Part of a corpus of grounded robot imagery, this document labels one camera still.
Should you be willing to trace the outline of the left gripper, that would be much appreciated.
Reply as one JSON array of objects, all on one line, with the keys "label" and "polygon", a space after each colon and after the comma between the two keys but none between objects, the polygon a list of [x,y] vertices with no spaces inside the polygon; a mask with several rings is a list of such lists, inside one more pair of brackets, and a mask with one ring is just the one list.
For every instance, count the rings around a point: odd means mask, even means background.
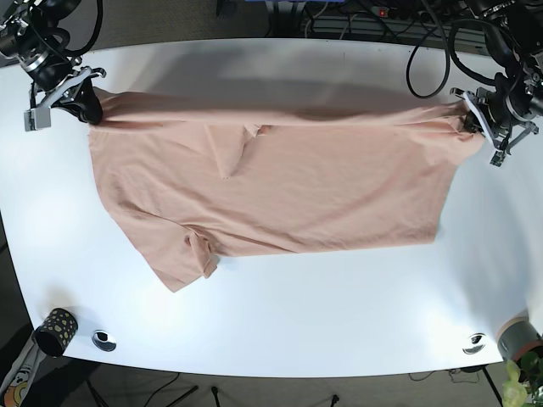
[{"label": "left gripper", "polygon": [[463,121],[468,132],[480,132],[494,152],[490,164],[501,167],[525,137],[540,131],[535,119],[540,116],[540,92],[522,97],[513,93],[491,92],[479,87],[476,92],[452,87],[450,94],[464,101],[469,109]]}]

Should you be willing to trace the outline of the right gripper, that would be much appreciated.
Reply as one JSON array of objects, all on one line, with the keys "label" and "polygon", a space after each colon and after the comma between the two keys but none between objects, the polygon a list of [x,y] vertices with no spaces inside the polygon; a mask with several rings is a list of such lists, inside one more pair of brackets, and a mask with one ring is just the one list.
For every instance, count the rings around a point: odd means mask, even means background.
[{"label": "right gripper", "polygon": [[85,66],[72,70],[58,85],[49,91],[35,82],[29,92],[30,108],[24,112],[26,131],[39,131],[51,126],[51,110],[62,109],[80,122],[98,125],[103,109],[92,86],[92,79],[107,75],[103,68]]}]

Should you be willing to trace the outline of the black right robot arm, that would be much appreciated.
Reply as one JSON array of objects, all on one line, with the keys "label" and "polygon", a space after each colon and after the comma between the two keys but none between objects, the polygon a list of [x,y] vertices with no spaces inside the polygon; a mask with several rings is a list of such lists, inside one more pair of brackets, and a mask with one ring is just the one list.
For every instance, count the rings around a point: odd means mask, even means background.
[{"label": "black right robot arm", "polygon": [[103,118],[92,79],[104,78],[106,71],[81,63],[82,56],[98,39],[104,3],[97,2],[97,17],[88,42],[70,50],[70,33],[59,27],[59,22],[79,5],[78,1],[14,1],[3,15],[1,56],[17,60],[31,78],[30,107],[24,112],[27,131],[48,128],[52,109],[61,109],[89,125],[97,125]]}]

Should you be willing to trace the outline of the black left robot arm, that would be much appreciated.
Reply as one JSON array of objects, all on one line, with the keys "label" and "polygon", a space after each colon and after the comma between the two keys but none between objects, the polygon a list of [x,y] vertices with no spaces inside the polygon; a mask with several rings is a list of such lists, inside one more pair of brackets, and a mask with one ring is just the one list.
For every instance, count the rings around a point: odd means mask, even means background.
[{"label": "black left robot arm", "polygon": [[[439,32],[445,51],[445,73],[437,89],[427,95],[417,93],[411,85],[412,53],[406,66],[406,84],[419,99],[437,96],[445,87],[456,66],[464,75],[480,83],[476,92],[451,88],[469,112],[463,129],[479,132],[494,149],[490,164],[500,167],[506,157],[526,136],[538,134],[535,119],[542,116],[542,21],[522,1],[466,1],[472,16],[449,18],[450,29],[429,2],[421,2]],[[456,35],[461,28],[479,26],[491,58],[504,71],[489,78],[469,69],[456,53]]]}]

